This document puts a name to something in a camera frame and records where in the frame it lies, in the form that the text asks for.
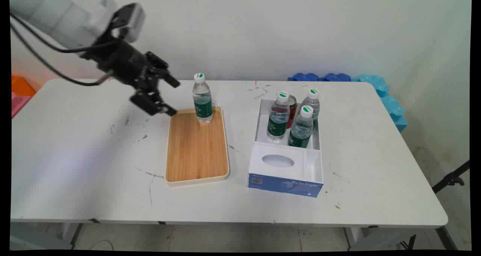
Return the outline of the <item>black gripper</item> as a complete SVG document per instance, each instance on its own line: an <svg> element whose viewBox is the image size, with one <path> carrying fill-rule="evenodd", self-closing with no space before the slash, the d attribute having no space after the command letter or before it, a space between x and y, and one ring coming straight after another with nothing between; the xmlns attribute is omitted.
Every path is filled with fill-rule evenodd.
<svg viewBox="0 0 481 256"><path fill-rule="evenodd" d="M179 87L180 82L171 75L167 62L153 52L141 53L125 40L116 37L100 37L94 45L103 47L84 52L80 57L95 61L101 71L113 71L115 79L138 89L130 97L134 105L150 116L177 114L177 110L161 98L158 79L155 78L166 81L173 88Z"/></svg>

